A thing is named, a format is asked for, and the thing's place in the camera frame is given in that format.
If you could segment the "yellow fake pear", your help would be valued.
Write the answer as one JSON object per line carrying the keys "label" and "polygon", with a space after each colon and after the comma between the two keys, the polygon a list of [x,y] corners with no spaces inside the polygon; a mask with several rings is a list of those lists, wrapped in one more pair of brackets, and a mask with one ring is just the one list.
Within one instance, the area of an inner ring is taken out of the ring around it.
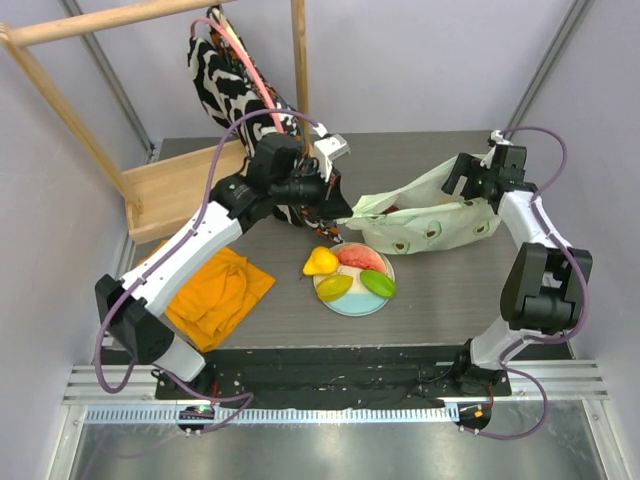
{"label": "yellow fake pear", "polygon": [[303,266],[305,276],[330,275],[337,271],[340,262],[327,247],[315,247]]}

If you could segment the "green avocado print plastic bag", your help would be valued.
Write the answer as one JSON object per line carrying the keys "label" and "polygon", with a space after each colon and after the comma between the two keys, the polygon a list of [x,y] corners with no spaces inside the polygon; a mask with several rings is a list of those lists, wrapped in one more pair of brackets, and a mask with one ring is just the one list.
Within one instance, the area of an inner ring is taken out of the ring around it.
{"label": "green avocado print plastic bag", "polygon": [[[369,247],[388,255],[451,250],[491,237],[501,219],[485,199],[465,200],[441,190],[454,160],[398,189],[361,196],[352,216],[338,223],[359,231]],[[393,204],[401,210],[383,214]]]}

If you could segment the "red fake watermelon slice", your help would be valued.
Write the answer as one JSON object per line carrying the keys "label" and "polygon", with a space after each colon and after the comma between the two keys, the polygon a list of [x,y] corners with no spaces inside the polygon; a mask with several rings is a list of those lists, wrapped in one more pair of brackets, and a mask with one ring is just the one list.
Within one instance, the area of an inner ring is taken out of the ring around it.
{"label": "red fake watermelon slice", "polygon": [[341,265],[361,270],[373,270],[381,274],[388,273],[386,263],[381,255],[366,245],[359,243],[343,245],[335,255]]}

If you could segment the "dark red fake fruit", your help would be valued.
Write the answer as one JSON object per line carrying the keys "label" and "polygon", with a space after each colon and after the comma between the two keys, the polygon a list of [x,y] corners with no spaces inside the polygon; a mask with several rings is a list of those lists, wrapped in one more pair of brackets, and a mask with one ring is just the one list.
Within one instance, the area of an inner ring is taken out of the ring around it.
{"label": "dark red fake fruit", "polygon": [[391,213],[394,213],[394,212],[397,212],[397,211],[400,211],[400,210],[401,210],[401,207],[393,204],[393,205],[389,206],[387,209],[385,209],[383,211],[383,214],[387,215],[387,214],[391,214]]}

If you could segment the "green fake fruit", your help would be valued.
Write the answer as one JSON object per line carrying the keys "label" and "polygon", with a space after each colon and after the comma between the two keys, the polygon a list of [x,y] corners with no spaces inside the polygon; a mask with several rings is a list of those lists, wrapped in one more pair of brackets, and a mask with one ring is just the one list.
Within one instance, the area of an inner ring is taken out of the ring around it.
{"label": "green fake fruit", "polygon": [[369,292],[378,297],[390,299],[396,295],[397,286],[395,281],[376,270],[361,271],[360,281]]}

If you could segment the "cream and blue ceramic plate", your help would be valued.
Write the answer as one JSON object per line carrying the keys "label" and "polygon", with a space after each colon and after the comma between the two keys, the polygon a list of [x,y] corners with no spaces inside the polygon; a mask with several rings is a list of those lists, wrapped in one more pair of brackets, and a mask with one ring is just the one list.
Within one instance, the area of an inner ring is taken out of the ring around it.
{"label": "cream and blue ceramic plate", "polygon": [[[335,254],[343,245],[348,244],[355,243],[349,242],[335,245],[331,247],[330,250]],[[388,273],[386,275],[396,281],[395,272],[391,262],[384,254],[379,254],[386,263],[388,269]],[[353,278],[353,285],[343,297],[336,301],[323,302],[320,299],[319,301],[331,311],[347,317],[363,317],[381,310],[389,302],[389,299],[378,297],[369,292],[360,281],[361,271],[363,270],[340,264],[335,274],[351,276]]]}

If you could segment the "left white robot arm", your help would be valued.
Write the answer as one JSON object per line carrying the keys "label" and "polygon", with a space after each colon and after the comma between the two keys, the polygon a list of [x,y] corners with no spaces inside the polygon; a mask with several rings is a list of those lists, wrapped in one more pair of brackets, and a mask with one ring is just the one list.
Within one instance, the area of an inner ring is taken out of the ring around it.
{"label": "left white robot arm", "polygon": [[346,140],[328,135],[317,140],[316,170],[295,165],[302,148],[291,136],[269,134],[260,140],[243,173],[207,188],[205,203],[145,263],[116,280],[104,275],[95,285],[101,332],[114,337],[142,365],[155,365],[178,377],[190,398],[205,397],[213,375],[204,357],[160,317],[183,285],[217,252],[231,244],[277,205],[302,206],[321,219],[351,216],[340,191],[337,158],[349,153]]}

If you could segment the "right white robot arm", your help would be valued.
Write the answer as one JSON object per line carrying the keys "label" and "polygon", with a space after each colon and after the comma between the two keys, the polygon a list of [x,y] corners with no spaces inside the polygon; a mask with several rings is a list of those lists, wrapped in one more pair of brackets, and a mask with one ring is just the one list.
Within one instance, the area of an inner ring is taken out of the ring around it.
{"label": "right white robot arm", "polygon": [[560,344],[577,333],[587,314],[593,258],[553,226],[537,186],[525,179],[527,151],[497,143],[477,158],[461,153],[442,186],[464,184],[466,200],[483,199],[507,226],[518,249],[499,301],[499,317],[457,354],[451,380],[472,395],[496,382],[506,363],[527,346]]}

